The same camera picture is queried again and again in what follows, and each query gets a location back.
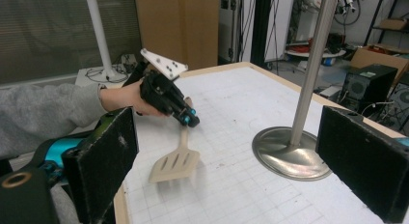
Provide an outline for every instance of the spatula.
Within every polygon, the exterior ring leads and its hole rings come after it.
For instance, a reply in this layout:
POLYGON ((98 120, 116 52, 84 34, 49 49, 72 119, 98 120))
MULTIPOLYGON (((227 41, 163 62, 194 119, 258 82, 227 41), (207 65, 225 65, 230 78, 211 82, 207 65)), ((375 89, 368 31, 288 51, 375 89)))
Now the spatula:
MULTIPOLYGON (((192 106, 192 99, 185 101, 192 106)), ((173 152, 158 159, 151 171, 149 182, 164 182, 187 178, 199 162, 200 153, 187 148, 187 126, 181 126, 180 144, 173 152)))

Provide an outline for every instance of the bracket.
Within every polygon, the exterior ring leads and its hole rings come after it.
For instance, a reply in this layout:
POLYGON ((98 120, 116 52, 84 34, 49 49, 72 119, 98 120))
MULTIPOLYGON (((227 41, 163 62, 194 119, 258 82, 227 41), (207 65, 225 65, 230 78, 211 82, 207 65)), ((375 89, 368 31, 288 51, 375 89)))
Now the bracket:
POLYGON ((149 52, 145 48, 141 50, 141 54, 171 81, 176 80, 181 73, 187 71, 187 65, 149 52))

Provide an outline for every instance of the table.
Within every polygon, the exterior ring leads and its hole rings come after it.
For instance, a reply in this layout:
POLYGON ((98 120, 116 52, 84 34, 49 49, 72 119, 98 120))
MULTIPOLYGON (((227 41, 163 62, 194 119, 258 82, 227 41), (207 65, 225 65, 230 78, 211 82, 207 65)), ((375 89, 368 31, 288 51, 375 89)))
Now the table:
MULTIPOLYGON (((140 152, 115 199, 119 223, 382 223, 336 175, 289 180, 253 155, 252 141, 261 130, 292 126, 298 86, 250 63, 187 71, 176 84, 201 119, 188 134, 188 146, 201 153, 201 161, 189 178, 149 183, 153 163, 177 147, 179 124, 136 117, 140 152)), ((340 107, 313 95, 304 129, 314 135, 323 104, 340 107)))

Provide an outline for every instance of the hand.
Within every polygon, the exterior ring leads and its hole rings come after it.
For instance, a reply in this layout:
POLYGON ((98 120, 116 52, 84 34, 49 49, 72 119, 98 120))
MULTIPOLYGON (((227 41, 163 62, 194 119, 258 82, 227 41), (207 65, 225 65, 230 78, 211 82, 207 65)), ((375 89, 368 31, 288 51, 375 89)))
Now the hand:
POLYGON ((133 106, 142 115, 165 116, 141 98, 142 80, 118 89, 102 89, 99 92, 102 107, 107 111, 133 106))

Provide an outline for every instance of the gray sleeve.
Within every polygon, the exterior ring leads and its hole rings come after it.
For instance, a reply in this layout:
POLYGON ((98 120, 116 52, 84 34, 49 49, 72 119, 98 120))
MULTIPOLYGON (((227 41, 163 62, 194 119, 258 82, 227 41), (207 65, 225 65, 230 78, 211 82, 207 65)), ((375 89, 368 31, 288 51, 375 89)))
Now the gray sleeve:
POLYGON ((0 90, 0 159, 32 152, 45 140, 98 120, 106 113, 99 89, 63 84, 0 90))

